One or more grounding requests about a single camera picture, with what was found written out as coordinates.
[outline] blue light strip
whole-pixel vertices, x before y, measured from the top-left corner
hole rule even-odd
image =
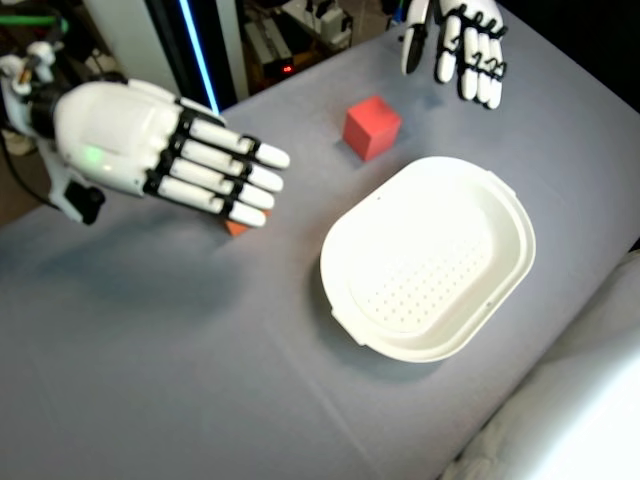
[[[211,105],[211,110],[213,110],[213,112],[217,115],[220,113],[220,110],[218,109],[216,96],[213,93],[213,86],[211,85],[209,70],[207,69],[207,64],[205,63],[204,56],[202,55],[202,47],[200,47],[200,39],[198,38],[196,25],[193,22],[193,16],[191,15],[191,7],[189,7],[188,0],[180,0],[180,8],[182,9],[182,16],[184,17],[184,23],[187,25],[187,31],[189,32],[189,38],[191,39],[191,45],[193,46],[193,53],[196,54],[198,69],[200,70],[202,83],[204,83],[204,89],[207,91],[207,97],[209,97],[209,104]]]

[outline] white basket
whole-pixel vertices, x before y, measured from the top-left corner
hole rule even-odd
[[[433,362],[471,340],[534,257],[513,190],[471,163],[429,157],[333,225],[320,268],[333,316],[360,345]]]

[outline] robotic hand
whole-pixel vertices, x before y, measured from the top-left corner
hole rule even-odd
[[[96,220],[104,203],[98,185],[264,225],[263,211],[283,186],[265,167],[286,168],[285,152],[150,83],[95,81],[65,92],[48,69],[51,46],[32,44],[30,55],[40,59],[32,62],[40,79],[33,88],[22,81],[25,60],[0,58],[5,109],[14,129],[36,139],[51,177],[49,199],[69,218]]]
[[[459,60],[460,92],[495,109],[502,97],[506,63],[500,41],[507,33],[494,0],[439,0],[444,31],[438,51],[436,76],[442,83],[453,78]],[[420,62],[427,37],[429,0],[413,0],[407,12],[402,72],[412,73]]]

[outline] green cable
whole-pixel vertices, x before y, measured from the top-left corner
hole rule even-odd
[[[0,25],[19,27],[48,27],[55,25],[58,19],[51,16],[32,15],[0,15]],[[67,33],[69,23],[63,18],[61,23],[62,33]]]

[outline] gray table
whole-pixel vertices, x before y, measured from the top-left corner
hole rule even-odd
[[[262,231],[230,239],[211,217],[120,196],[91,228],[40,209],[3,229],[0,477],[434,478],[640,234],[640,117],[506,20],[496,112],[434,83],[435,34],[403,78],[397,31],[226,112],[294,160]],[[362,165],[341,128],[373,94],[405,123]],[[332,320],[318,255],[367,192],[441,154],[516,190],[538,255],[465,349],[408,365]]]

